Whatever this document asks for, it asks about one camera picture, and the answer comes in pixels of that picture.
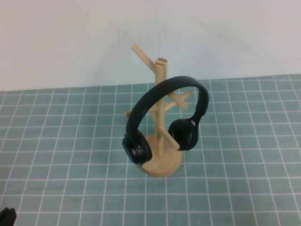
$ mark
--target wooden mug tree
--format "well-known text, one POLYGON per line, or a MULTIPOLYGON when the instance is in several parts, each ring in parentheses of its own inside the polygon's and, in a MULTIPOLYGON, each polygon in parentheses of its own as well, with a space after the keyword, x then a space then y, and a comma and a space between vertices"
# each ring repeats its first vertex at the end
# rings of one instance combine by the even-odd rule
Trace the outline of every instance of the wooden mug tree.
MULTIPOLYGON (((132 45, 132 50, 142 59, 142 61, 155 73, 155 84, 166 80, 167 60, 158 58, 156 62, 152 60, 140 49, 137 44, 132 45)), ((155 134, 146 137, 151 151, 152 159, 141 166, 141 169, 152 176, 165 177, 174 173, 181 165, 183 152, 178 151, 180 145, 165 130, 165 112, 179 105, 182 109, 187 109, 188 104, 184 101, 192 95, 189 90, 178 96, 174 92, 168 94, 173 100, 166 104, 165 97, 160 99, 148 111, 152 113, 155 122, 155 134)), ((125 116, 129 117, 131 111, 126 111, 125 116)))

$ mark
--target green cutting mat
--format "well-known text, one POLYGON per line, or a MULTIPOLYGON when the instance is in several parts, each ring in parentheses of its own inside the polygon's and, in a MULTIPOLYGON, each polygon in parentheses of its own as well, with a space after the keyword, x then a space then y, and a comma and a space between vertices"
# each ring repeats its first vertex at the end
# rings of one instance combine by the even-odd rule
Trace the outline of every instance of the green cutting mat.
POLYGON ((121 145, 124 111, 153 84, 0 92, 0 209, 17 226, 300 226, 301 75, 202 84, 199 142, 167 178, 121 145))

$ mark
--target white wall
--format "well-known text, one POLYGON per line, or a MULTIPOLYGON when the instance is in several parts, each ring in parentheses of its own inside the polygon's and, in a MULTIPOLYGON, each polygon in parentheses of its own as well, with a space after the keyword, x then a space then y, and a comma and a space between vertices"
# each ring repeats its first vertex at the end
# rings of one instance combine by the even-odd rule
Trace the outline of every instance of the white wall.
POLYGON ((299 0, 0 2, 0 90, 301 73, 299 0))

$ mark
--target wooden branch arm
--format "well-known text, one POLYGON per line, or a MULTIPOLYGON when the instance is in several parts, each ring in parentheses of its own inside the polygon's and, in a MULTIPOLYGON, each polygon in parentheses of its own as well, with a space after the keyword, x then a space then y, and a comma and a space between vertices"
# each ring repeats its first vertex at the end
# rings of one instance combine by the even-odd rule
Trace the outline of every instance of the wooden branch arm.
MULTIPOLYGON (((192 91, 186 91, 185 93, 183 93, 182 95, 178 96, 181 100, 185 100, 186 98, 190 97, 192 95, 192 91)), ((165 112, 167 112, 168 110, 172 109, 174 106, 176 106, 177 103, 175 101, 172 101, 170 103, 168 103, 167 105, 165 105, 165 112)))
MULTIPOLYGON (((180 95, 180 98, 182 100, 185 100, 186 98, 190 97, 192 94, 193 94, 193 92, 191 90, 189 90, 189 91, 186 91, 185 93, 183 93, 182 95, 180 95)), ((165 105, 165 112, 167 112, 168 110, 172 109, 176 105, 177 104, 176 104, 175 101, 172 101, 172 102, 168 103, 167 105, 165 105)), ((153 107, 151 107, 148 110, 147 113, 152 113, 152 112, 155 112, 157 110, 158 110, 158 108, 154 105, 153 107)), ((131 112, 132 112, 131 110, 124 112, 124 116, 127 117, 127 118, 130 117, 131 112)))
POLYGON ((188 103, 186 103, 182 98, 180 98, 176 93, 172 92, 168 94, 168 96, 182 109, 188 108, 188 103))
MULTIPOLYGON (((154 105, 154 106, 152 106, 152 107, 148 110, 147 113, 155 112, 155 111, 157 111, 157 110, 158 110, 157 106, 154 105)), ((125 116, 126 118, 130 117, 131 112, 132 112, 131 110, 128 110, 128 111, 124 112, 124 116, 125 116)))
POLYGON ((169 142, 171 147, 178 150, 180 148, 180 145, 173 139, 173 137, 163 128, 159 128, 160 133, 165 137, 165 139, 169 142))
POLYGON ((151 69, 152 72, 156 73, 155 63, 143 52, 137 44, 132 45, 132 50, 142 59, 142 61, 151 69))

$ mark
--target black object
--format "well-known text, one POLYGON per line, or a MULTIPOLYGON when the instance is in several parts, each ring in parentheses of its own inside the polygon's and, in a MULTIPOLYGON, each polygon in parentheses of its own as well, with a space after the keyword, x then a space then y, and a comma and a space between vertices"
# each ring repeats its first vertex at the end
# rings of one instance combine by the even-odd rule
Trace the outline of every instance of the black object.
POLYGON ((127 121, 126 134, 122 139, 122 145, 133 163, 143 165, 152 158, 150 145, 144 135, 138 130, 142 118, 161 98, 177 89, 189 86, 198 88, 196 111, 189 119, 177 119, 172 122, 168 132, 180 145, 180 151, 190 150, 197 144, 198 124, 207 111, 208 92, 199 81, 192 77, 173 77, 150 89, 132 109, 127 121))
POLYGON ((5 208, 0 212, 0 226, 13 226, 15 224, 15 220, 17 218, 17 214, 14 208, 5 208))

